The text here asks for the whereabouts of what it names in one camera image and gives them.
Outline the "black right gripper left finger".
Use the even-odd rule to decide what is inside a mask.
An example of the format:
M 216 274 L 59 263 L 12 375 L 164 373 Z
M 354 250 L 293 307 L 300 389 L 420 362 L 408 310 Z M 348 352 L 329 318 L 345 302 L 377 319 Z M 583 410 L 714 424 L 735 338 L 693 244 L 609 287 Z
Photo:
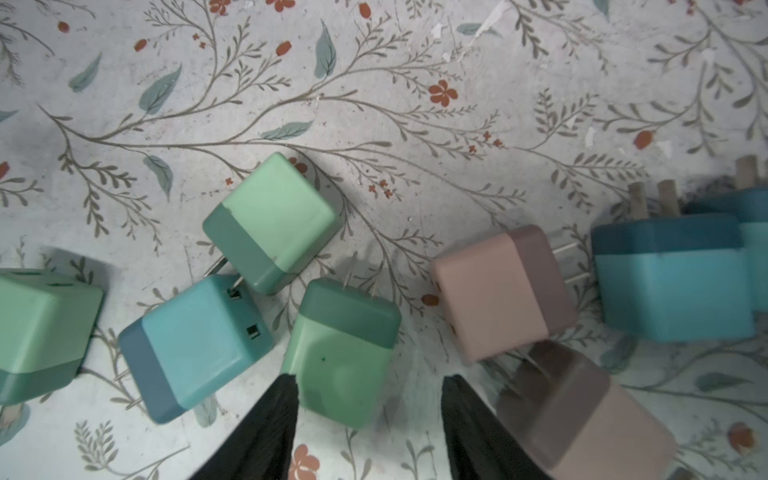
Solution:
M 299 410 L 296 377 L 281 374 L 194 479 L 286 479 Z

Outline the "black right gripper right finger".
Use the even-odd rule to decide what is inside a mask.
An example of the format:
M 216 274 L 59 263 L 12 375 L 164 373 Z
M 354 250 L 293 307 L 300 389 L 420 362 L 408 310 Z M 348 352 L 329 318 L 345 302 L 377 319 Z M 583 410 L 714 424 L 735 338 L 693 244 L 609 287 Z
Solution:
M 452 375 L 443 379 L 441 414 L 454 479 L 548 477 L 464 377 Z

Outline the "green plug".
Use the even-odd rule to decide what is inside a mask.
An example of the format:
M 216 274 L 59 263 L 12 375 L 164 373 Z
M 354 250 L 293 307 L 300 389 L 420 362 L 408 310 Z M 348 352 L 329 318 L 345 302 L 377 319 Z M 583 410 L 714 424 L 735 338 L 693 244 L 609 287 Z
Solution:
M 299 403 L 353 429 L 379 403 L 402 320 L 398 306 L 330 278 L 305 291 L 282 371 L 293 375 Z
M 342 224 L 331 203 L 275 152 L 213 209 L 202 228 L 249 287 L 274 295 Z
M 104 291 L 35 269 L 1 271 L 1 404 L 72 382 L 85 358 Z

